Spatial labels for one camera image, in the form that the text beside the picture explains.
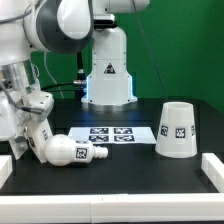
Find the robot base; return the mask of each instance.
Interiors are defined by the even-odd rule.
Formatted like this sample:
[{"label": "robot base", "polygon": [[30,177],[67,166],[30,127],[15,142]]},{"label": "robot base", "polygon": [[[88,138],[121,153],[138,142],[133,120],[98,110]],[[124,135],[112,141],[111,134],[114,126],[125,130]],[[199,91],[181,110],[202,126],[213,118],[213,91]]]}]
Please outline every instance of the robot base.
[{"label": "robot base", "polygon": [[98,112],[121,112],[137,108],[137,98],[132,102],[122,105],[97,105],[92,103],[82,102],[82,108],[85,110],[93,110]]}]

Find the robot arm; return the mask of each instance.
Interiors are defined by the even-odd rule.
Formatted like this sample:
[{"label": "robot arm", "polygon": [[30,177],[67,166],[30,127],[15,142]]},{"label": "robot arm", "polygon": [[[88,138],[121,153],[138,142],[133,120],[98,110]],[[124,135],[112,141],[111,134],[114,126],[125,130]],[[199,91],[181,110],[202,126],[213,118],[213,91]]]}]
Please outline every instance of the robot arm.
[{"label": "robot arm", "polygon": [[62,54],[81,52],[93,34],[91,0],[44,0],[25,18],[27,39],[38,50]]},{"label": "robot arm", "polygon": [[[135,0],[134,3],[137,10],[142,10],[148,5],[149,0]],[[118,43],[121,43],[121,40],[125,42],[125,36],[119,29],[118,32],[112,32],[108,27],[108,32],[103,32],[102,35],[98,31],[94,31],[94,20],[97,21],[98,25],[107,24],[108,21],[110,23],[110,20],[113,22],[114,17],[111,13],[131,13],[133,11],[135,11],[133,0],[0,1],[0,73],[3,74],[7,91],[12,100],[18,105],[22,104],[23,108],[33,108],[32,110],[28,109],[29,113],[20,111],[19,108],[15,108],[9,103],[9,98],[3,91],[0,92],[0,109],[2,112],[0,120],[4,120],[6,125],[10,124],[6,129],[0,128],[0,141],[9,140],[17,159],[26,148],[23,147],[24,137],[29,140],[30,147],[41,162],[48,160],[55,165],[65,165],[72,161],[90,162],[92,157],[107,156],[106,149],[99,152],[99,149],[94,148],[91,143],[86,143],[82,147],[87,151],[89,150],[90,157],[87,157],[85,161],[77,160],[75,155],[77,147],[80,148],[80,145],[72,141],[72,146],[69,147],[71,143],[69,137],[52,136],[47,119],[45,119],[53,105],[52,96],[40,91],[36,77],[34,77],[35,85],[29,82],[25,64],[28,63],[32,71],[29,59],[30,52],[34,48],[62,54],[78,53],[89,43],[94,32],[97,32],[94,37],[99,38],[100,41],[102,38],[102,43],[107,44],[107,46],[109,46],[106,40],[107,34],[114,33],[115,36],[112,37],[115,38],[115,41],[118,41]],[[24,19],[15,21],[9,19],[10,21],[1,23],[2,20],[16,18],[24,12],[24,15],[26,15]],[[107,78],[108,75],[107,73],[105,75],[104,72],[107,70],[105,65],[108,64],[109,66],[112,61],[110,57],[107,57],[108,54],[103,53],[102,47],[96,47],[95,49],[100,51],[100,57],[97,55],[94,60],[97,63],[99,62],[98,64],[102,67],[98,67],[96,69],[99,70],[98,74],[93,73],[92,76],[96,76],[95,80],[102,79],[102,86],[104,86],[106,83],[104,78]],[[123,55],[125,48],[120,49],[120,52]],[[118,60],[116,60],[116,63],[118,63],[113,62],[113,65],[126,71],[125,66],[123,66],[125,58],[123,56],[120,58],[119,52],[115,52],[115,55],[118,55]],[[126,72],[116,75],[119,79],[117,77],[115,79],[118,82],[122,80],[122,85],[127,86],[125,89],[128,89],[130,76]],[[118,84],[120,89],[124,89],[121,82]],[[99,82],[91,85],[91,92],[94,92],[97,89],[96,87],[99,86]],[[36,111],[36,108],[46,112],[43,117],[32,113]]]}]

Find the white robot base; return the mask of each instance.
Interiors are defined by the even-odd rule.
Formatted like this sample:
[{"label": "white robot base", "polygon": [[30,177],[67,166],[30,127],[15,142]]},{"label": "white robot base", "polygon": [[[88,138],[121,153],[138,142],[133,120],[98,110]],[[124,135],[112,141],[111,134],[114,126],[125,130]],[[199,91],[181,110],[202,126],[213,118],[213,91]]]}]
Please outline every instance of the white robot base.
[{"label": "white robot base", "polygon": [[94,32],[92,72],[87,77],[84,108],[122,111],[136,105],[132,76],[127,72],[127,38],[120,28]]}]

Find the cylindrical cup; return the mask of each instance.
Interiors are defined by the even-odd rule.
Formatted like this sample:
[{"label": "cylindrical cup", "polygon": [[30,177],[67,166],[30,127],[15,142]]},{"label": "cylindrical cup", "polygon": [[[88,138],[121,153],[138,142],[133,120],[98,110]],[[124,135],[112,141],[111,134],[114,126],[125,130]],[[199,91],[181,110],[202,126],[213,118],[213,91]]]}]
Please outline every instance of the cylindrical cup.
[{"label": "cylindrical cup", "polygon": [[188,158],[197,154],[192,104],[184,102],[164,103],[156,152],[172,158]]}]

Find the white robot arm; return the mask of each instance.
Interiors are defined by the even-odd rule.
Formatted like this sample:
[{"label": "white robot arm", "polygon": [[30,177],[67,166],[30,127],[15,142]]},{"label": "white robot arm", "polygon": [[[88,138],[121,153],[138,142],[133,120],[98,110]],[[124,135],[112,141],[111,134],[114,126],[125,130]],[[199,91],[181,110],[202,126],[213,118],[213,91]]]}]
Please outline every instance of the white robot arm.
[{"label": "white robot arm", "polygon": [[[10,142],[16,159],[27,149],[26,139],[41,162],[54,165],[107,156],[107,149],[96,149],[87,142],[82,148],[90,157],[80,160],[75,156],[79,143],[67,136],[52,136],[46,118],[53,98],[40,91],[30,53],[38,49],[75,54],[93,37],[94,66],[83,105],[117,108],[134,102],[137,99],[132,96],[131,76],[126,71],[126,36],[115,28],[112,13],[131,13],[148,4],[149,0],[0,1],[0,120],[5,124],[0,127],[0,141]],[[116,43],[113,49],[111,40]]]}]

